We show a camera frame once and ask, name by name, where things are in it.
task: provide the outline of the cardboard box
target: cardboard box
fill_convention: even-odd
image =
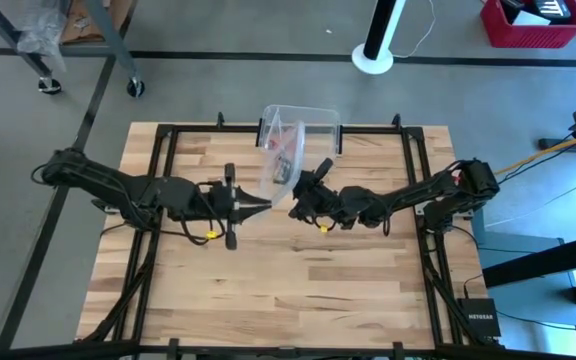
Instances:
[[[128,16],[132,0],[99,0],[108,9],[115,30],[119,30]],[[62,44],[104,41],[101,31],[88,14],[83,0],[72,0],[68,21],[61,34]]]

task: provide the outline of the plastic container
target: plastic container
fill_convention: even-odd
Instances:
[[[572,15],[569,25],[513,26],[508,23],[500,0],[488,0],[481,10],[481,19],[490,44],[498,48],[557,49],[576,36],[576,0],[564,0]]]
[[[265,152],[261,196],[273,205],[288,195],[301,171],[335,159],[339,149],[339,114],[333,110],[270,105],[263,113],[259,147]]]

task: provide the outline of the robotic arm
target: robotic arm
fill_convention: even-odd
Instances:
[[[316,171],[302,171],[293,189],[298,201],[289,213],[291,218],[326,231],[336,224],[342,230],[352,229],[356,221],[368,228],[383,223],[384,235],[388,235],[394,212],[427,203],[423,217],[426,229],[443,232],[452,224],[454,214],[477,210],[499,192],[488,164],[476,159],[456,161],[425,181],[383,195],[360,186],[344,187],[339,193],[330,190],[322,179],[331,166],[332,160],[326,159]],[[319,225],[317,218],[322,216],[333,220],[330,228]]]
[[[34,179],[41,170],[41,179]],[[269,200],[247,194],[235,187],[235,166],[226,164],[225,184],[220,181],[195,184],[181,177],[130,176],[89,160],[75,149],[56,151],[44,165],[33,171],[33,181],[42,185],[81,188],[97,197],[95,204],[102,208],[116,208],[129,225],[155,231],[163,209],[168,217],[181,223],[183,232],[161,231],[187,237],[196,245],[225,236],[226,247],[237,248],[234,224],[271,207]],[[203,192],[200,186],[209,186]],[[243,204],[256,205],[241,207]],[[211,232],[206,237],[190,234],[187,221],[210,221]],[[217,221],[221,234],[212,232],[212,221]]]

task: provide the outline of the transparent plastic box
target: transparent plastic box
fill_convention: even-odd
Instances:
[[[334,110],[270,105],[262,116],[259,147],[266,153],[261,195],[277,204],[299,180],[339,149],[341,119]]]

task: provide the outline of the yellow cable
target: yellow cable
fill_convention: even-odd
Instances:
[[[566,142],[563,142],[563,143],[561,143],[561,144],[559,144],[559,145],[555,145],[555,146],[553,146],[553,147],[550,147],[550,148],[548,148],[548,149],[546,149],[546,150],[542,150],[542,151],[536,153],[535,155],[533,155],[533,156],[531,156],[531,157],[529,157],[529,158],[527,158],[527,159],[521,160],[520,162],[515,163],[515,164],[512,164],[512,165],[508,166],[507,168],[503,168],[503,169],[501,169],[501,170],[496,171],[496,172],[495,172],[495,175],[503,174],[503,173],[508,172],[508,171],[510,171],[510,170],[512,170],[512,169],[516,169],[516,168],[520,167],[520,166],[523,165],[523,164],[526,164],[526,163],[529,163],[529,162],[535,160],[535,159],[538,158],[538,157],[541,157],[541,156],[543,156],[543,155],[546,155],[546,154],[548,154],[548,153],[551,153],[551,152],[554,152],[554,151],[557,151],[557,150],[561,150],[561,149],[563,149],[563,148],[567,148],[567,147],[572,146],[572,145],[575,145],[575,144],[576,144],[576,139],[573,139],[573,140],[568,140],[568,141],[566,141]]]

